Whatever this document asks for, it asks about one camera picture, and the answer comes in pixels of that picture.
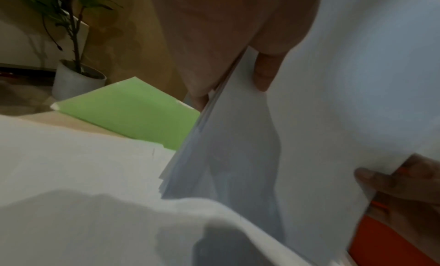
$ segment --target green folder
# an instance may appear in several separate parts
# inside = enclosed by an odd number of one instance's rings
[[[180,147],[200,114],[136,77],[57,102],[52,108],[171,150]]]

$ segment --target plant pot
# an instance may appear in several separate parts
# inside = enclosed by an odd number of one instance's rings
[[[66,100],[105,85],[107,78],[103,73],[85,65],[81,66],[85,73],[94,78],[75,72],[73,61],[60,60],[52,88],[52,96],[56,100]]]

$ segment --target potted plant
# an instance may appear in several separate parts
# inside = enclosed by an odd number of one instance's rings
[[[83,12],[86,8],[104,8],[112,10],[107,3],[117,5],[111,0],[77,0],[80,6],[78,17],[74,16],[74,0],[29,0],[29,3],[41,13],[43,26],[57,45],[63,50],[47,31],[45,19],[51,19],[58,27],[66,29],[73,43],[75,58],[72,61],[61,60],[55,74],[52,95],[57,100],[65,100],[78,96],[105,85],[106,77],[103,73],[81,63],[78,47],[78,32],[83,20]]]

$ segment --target floor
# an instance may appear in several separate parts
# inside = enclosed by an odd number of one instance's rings
[[[0,77],[0,114],[20,116],[50,111],[55,102],[51,86],[32,85],[26,79]]]

